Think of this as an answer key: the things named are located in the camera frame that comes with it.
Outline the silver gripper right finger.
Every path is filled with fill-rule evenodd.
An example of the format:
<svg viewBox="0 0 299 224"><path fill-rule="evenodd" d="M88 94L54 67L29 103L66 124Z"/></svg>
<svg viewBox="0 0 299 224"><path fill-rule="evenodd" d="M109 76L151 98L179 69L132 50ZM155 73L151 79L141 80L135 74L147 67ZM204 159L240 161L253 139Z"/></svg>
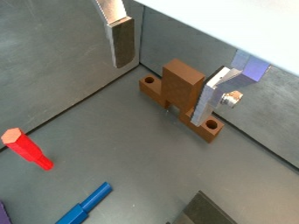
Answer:
<svg viewBox="0 0 299 224"><path fill-rule="evenodd" d="M259 82L268 68L268 62L237 50L229 67L221 67L204 85L191 123L200 126L219 105L233 108L243 97L237 90Z"/></svg>

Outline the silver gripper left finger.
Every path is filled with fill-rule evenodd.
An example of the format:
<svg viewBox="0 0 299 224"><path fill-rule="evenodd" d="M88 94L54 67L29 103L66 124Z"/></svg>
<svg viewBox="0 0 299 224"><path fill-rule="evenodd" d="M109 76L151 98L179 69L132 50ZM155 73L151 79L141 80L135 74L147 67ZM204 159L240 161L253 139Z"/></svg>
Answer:
<svg viewBox="0 0 299 224"><path fill-rule="evenodd" d="M127 15L123 0L92 0L105 24L113 66L124 67L135 58L135 20Z"/></svg>

